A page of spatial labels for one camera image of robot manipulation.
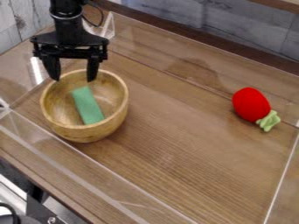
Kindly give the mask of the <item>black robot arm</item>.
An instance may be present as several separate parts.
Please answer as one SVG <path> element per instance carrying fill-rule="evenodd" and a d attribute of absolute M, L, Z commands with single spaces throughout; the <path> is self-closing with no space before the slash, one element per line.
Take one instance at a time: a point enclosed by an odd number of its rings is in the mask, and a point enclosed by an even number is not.
<path fill-rule="evenodd" d="M 31 37 L 32 55 L 40 59 L 49 77 L 61 77 L 61 59 L 87 60 L 87 81 L 97 77 L 99 64 L 108 58 L 108 39 L 91 34 L 83 21 L 83 6 L 91 0 L 51 0 L 55 31 Z"/>

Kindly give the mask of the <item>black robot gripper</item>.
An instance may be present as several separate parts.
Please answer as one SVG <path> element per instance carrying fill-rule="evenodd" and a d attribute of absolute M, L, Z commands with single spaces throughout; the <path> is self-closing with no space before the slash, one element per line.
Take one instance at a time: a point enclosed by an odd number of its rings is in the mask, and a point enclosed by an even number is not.
<path fill-rule="evenodd" d="M 88 32 L 83 26 L 81 14 L 75 17 L 56 17 L 55 31 L 31 37 L 32 54 L 41 60 L 49 77 L 60 80 L 64 59 L 88 60 L 87 77 L 97 77 L 99 62 L 108 58 L 108 39 Z"/>

